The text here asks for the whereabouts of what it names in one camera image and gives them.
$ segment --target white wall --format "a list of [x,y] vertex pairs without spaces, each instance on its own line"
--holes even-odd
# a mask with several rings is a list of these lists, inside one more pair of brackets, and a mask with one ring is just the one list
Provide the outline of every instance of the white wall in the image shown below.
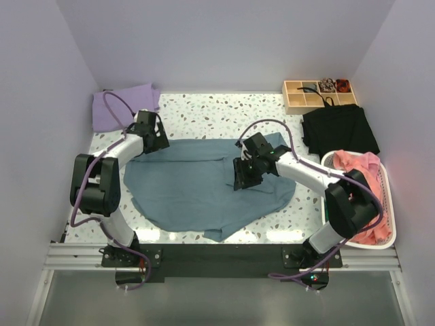
[[434,17],[431,0],[397,0],[352,79],[388,169],[419,325],[435,318]]
[[24,325],[97,90],[54,0],[0,9],[0,324]]
[[394,0],[57,0],[102,88],[273,90],[351,77]]

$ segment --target folded fabric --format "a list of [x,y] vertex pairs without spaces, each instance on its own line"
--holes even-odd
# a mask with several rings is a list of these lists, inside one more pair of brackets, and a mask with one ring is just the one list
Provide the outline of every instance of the folded fabric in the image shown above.
[[[279,133],[266,140],[285,145]],[[205,238],[222,241],[292,199],[296,183],[274,175],[264,175],[256,187],[233,190],[232,160],[241,155],[236,139],[169,143],[130,161],[124,175],[136,209],[163,230],[205,231]]]
[[[111,92],[122,97],[135,113],[142,109],[153,112],[158,110],[160,91],[153,89],[151,84],[125,88],[123,90],[113,90]],[[104,105],[103,93],[104,92],[98,92],[94,94],[94,101],[92,103],[92,128],[95,132],[119,130],[121,127]],[[131,112],[120,100],[110,95],[107,95],[106,99],[112,111],[121,121],[123,127],[127,127],[133,123]]]
[[364,110],[355,104],[322,107],[304,114],[303,119],[304,144],[320,158],[338,149],[379,153]]

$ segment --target blue cloth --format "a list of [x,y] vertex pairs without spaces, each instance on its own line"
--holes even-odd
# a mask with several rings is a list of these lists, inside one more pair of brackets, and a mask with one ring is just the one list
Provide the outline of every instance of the blue cloth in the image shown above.
[[[285,145],[279,133],[266,139]],[[170,147],[139,156],[126,165],[124,183],[136,209],[159,228],[205,231],[222,241],[292,199],[296,183],[264,175],[261,185],[233,190],[232,160],[241,151],[235,139],[180,139]]]

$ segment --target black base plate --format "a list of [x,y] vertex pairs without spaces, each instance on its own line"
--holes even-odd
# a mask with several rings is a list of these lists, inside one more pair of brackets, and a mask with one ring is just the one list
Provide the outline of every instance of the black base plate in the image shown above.
[[[152,264],[151,283],[166,277],[265,278],[270,272],[297,274],[299,265],[291,253],[301,244],[141,244],[141,252]],[[343,267],[338,258],[331,268]],[[107,268],[132,267],[122,261],[103,258]]]

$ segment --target black cloth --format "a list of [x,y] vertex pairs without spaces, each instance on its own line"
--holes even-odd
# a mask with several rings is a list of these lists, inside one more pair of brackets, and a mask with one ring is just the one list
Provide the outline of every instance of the black cloth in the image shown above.
[[326,105],[304,114],[303,118],[304,144],[309,153],[319,154],[320,158],[339,149],[380,152],[363,108],[355,104]]

